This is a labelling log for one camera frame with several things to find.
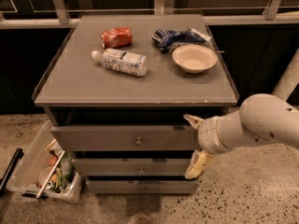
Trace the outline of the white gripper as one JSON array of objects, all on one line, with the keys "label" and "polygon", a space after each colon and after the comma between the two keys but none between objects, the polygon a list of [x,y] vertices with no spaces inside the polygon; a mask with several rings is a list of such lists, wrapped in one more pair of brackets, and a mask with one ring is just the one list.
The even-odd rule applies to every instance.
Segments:
[{"label": "white gripper", "polygon": [[195,150],[190,164],[185,172],[186,179],[197,178],[213,162],[213,155],[220,155],[230,151],[225,146],[217,133],[218,118],[201,119],[199,117],[184,114],[185,118],[194,129],[198,129],[198,144],[202,151]]}]

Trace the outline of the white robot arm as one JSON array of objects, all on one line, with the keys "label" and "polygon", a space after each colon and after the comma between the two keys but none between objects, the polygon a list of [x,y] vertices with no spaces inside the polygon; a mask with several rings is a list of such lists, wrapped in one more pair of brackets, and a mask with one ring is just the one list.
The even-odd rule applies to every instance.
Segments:
[{"label": "white robot arm", "polygon": [[299,83],[299,50],[270,94],[248,97],[239,109],[228,115],[201,119],[184,118],[197,131],[199,149],[192,154],[185,177],[194,179],[217,155],[236,147],[259,147],[282,143],[299,149],[299,110],[287,99]]}]

